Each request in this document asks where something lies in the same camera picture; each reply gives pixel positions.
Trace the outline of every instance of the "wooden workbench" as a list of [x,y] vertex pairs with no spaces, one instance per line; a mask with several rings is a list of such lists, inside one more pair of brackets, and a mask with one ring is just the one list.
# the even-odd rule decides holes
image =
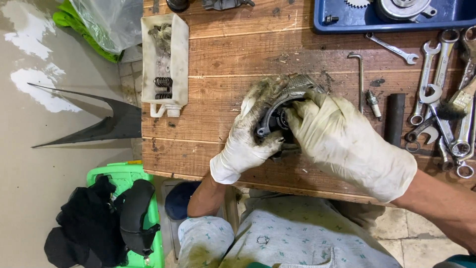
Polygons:
[[[364,86],[378,96],[381,111],[385,113],[386,97],[391,93],[406,93],[405,118],[408,117],[422,68],[420,47],[427,40],[436,40],[437,32],[377,35],[408,53],[420,55],[417,64],[409,66],[363,34],[314,34],[313,2],[256,0],[254,8],[241,6],[218,12],[205,11],[201,1],[196,0],[179,14],[190,27],[188,105],[179,118],[158,119],[150,117],[147,103],[142,104],[142,156],[147,173],[187,180],[200,180],[206,175],[210,159],[225,145],[243,96],[262,75],[307,73],[331,95],[344,96],[357,105],[358,61],[348,59],[349,52],[364,57]],[[170,12],[165,0],[144,0],[144,16]],[[462,71],[463,65],[454,52],[444,97],[448,91],[454,92]],[[367,105],[364,114],[382,134],[385,122],[378,122]],[[410,129],[405,123],[403,133]],[[476,184],[474,177],[461,179],[454,172],[442,173],[436,166],[439,157],[433,144],[423,145],[419,153],[418,166],[429,174],[466,187]],[[474,160],[467,162],[475,166]],[[280,164],[268,160],[245,172],[236,185],[375,202],[349,184],[320,172],[302,155],[283,159]]]

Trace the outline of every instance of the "spring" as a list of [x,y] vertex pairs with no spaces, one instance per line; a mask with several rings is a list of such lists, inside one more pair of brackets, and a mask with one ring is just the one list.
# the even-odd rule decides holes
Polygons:
[[171,99],[171,98],[172,98],[172,93],[164,92],[164,93],[155,94],[155,99],[156,100]]
[[154,79],[154,84],[158,87],[169,88],[172,86],[172,78],[170,77],[156,77]]

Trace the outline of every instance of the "latex glove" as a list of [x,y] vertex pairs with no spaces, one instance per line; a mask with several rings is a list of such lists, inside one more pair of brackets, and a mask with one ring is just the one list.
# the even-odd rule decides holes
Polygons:
[[348,100],[314,92],[305,97],[285,112],[311,162],[380,202],[405,193],[417,172],[411,153],[387,143]]
[[238,181],[241,173],[263,164],[281,149],[284,142],[281,132],[272,132],[259,145],[255,142],[254,133],[258,120],[288,81],[288,76],[266,77],[246,94],[225,148],[210,160],[210,173],[216,182],[232,184]]

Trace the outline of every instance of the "spark plug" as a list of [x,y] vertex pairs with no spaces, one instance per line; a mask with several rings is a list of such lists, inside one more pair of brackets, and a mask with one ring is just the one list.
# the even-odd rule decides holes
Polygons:
[[375,117],[379,121],[382,121],[382,114],[380,113],[380,109],[378,108],[377,97],[375,97],[375,95],[370,90],[367,90],[367,92],[365,92],[365,95],[367,97],[367,104],[370,106],[370,108],[372,108],[372,112],[374,113]]

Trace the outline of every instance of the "sprocket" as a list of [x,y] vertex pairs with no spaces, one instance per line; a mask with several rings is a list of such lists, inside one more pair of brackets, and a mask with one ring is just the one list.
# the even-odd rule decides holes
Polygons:
[[353,8],[363,8],[368,6],[374,0],[345,0],[345,2]]

